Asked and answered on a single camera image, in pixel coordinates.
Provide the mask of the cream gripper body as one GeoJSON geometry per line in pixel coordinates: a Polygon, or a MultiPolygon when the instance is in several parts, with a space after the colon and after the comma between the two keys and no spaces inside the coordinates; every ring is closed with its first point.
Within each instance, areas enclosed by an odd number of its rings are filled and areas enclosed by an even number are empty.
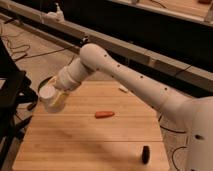
{"type": "Polygon", "coordinates": [[[68,91],[57,90],[53,99],[50,102],[50,107],[53,109],[63,109],[65,105],[65,101],[69,96],[68,91]]]}

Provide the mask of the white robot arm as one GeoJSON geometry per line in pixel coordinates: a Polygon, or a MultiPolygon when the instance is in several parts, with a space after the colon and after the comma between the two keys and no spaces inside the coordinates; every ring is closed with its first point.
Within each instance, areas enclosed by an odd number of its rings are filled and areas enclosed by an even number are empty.
{"type": "Polygon", "coordinates": [[[120,82],[138,98],[184,128],[188,134],[185,171],[213,171],[213,96],[192,98],[115,61],[94,43],[83,45],[79,57],[61,69],[58,91],[73,91],[95,71],[120,82]]]}

